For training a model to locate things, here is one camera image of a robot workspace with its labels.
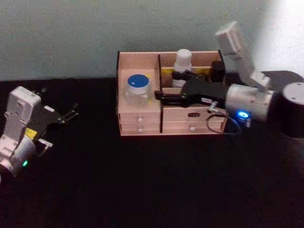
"white bottle cap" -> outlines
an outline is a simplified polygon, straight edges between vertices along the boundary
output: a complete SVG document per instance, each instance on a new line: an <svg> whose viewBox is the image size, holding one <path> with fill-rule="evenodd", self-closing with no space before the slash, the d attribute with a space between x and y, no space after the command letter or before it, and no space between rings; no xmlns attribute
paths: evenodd
<svg viewBox="0 0 304 228"><path fill-rule="evenodd" d="M149 88L149 79L145 75L132 75L128 78L129 92L133 94L144 94Z"/></svg>
<svg viewBox="0 0 304 228"><path fill-rule="evenodd" d="M187 49L181 49L177 52L176 63L180 66L189 66L191 65L192 54Z"/></svg>

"black tabletop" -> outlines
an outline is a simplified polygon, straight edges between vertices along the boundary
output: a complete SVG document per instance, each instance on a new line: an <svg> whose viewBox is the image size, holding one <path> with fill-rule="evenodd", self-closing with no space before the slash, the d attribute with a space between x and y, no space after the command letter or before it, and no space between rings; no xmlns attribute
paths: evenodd
<svg viewBox="0 0 304 228"><path fill-rule="evenodd" d="M302 80L281 72L282 81ZM16 86L47 86L43 103L79 117L54 146L0 186L0 227L301 227L304 143L253 123L239 136L120 137L116 81L0 83L0 130Z"/></svg>

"black cable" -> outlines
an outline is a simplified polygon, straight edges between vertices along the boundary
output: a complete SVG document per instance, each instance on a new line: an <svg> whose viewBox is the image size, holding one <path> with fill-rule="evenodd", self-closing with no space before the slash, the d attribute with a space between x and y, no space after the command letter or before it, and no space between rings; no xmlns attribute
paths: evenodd
<svg viewBox="0 0 304 228"><path fill-rule="evenodd" d="M210 122L210 119L212 119L213 117L226 117L228 118L232 123L234 123L234 125L237 127L237 132L234 132L234 133L223 133L223 132L218 132L218 131L215 131L213 130L210 126L209 126L209 122ZM208 127L208 129L214 133L218 133L218 134L223 134L223 135L238 135L238 134L241 134L242 133L242 128L241 126L238 124L238 122L236 120L234 120L232 117L230 117L229 115L227 114L224 114L224 113L216 113L216 114L212 114L210 115L207 119L206 119L206 125Z"/></svg>

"wooden compartment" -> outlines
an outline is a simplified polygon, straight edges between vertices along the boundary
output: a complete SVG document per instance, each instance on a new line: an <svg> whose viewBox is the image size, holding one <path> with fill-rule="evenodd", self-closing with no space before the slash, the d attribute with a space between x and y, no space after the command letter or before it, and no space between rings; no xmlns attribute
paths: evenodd
<svg viewBox="0 0 304 228"><path fill-rule="evenodd" d="M194 104L188 108L162 106L154 97L145 108L129 106L124 98L127 79L134 74L146 75L152 91L179 94L171 88L173 65L177 52L120 52L117 60L117 114L121 136L215 134L206 126L207 106ZM222 61L218 51L192 52L192 67L197 74L206 74L212 81L211 65ZM226 118L216 117L210 122L215 131L222 132Z"/></svg>

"drawer knob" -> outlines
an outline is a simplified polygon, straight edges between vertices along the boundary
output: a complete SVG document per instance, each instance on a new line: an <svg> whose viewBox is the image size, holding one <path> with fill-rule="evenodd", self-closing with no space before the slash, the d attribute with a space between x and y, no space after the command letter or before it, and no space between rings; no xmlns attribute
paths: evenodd
<svg viewBox="0 0 304 228"><path fill-rule="evenodd" d="M143 132L143 127L141 127L141 126L138 127L138 128L137 128L137 132L138 132L138 133L142 133L142 132Z"/></svg>

